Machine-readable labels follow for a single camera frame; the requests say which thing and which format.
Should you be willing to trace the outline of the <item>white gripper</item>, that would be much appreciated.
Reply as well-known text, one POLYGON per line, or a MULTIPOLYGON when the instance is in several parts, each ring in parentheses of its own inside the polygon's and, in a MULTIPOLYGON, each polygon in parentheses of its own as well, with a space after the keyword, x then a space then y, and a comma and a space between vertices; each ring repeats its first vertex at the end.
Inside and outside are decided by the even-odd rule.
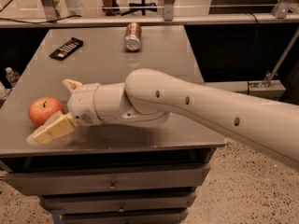
POLYGON ((27 137, 29 144, 47 144, 54 139, 74 132, 79 124, 95 126, 103 123, 97 116, 94 106, 95 92, 100 87, 99 83, 82 85, 81 82, 67 78, 63 80, 63 84, 72 93, 67 102, 68 111, 71 114, 63 114, 61 111, 54 113, 27 137))

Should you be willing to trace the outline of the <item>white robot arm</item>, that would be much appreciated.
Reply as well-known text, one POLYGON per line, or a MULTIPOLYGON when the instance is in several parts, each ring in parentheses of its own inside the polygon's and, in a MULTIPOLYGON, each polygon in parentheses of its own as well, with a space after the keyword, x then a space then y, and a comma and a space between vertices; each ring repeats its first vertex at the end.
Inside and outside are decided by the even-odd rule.
POLYGON ((79 125, 156 127, 171 113, 290 166, 299 166, 299 107, 190 83, 160 71, 137 69, 124 82, 82 84, 66 79, 68 113, 55 112, 27 142, 42 145, 79 125))

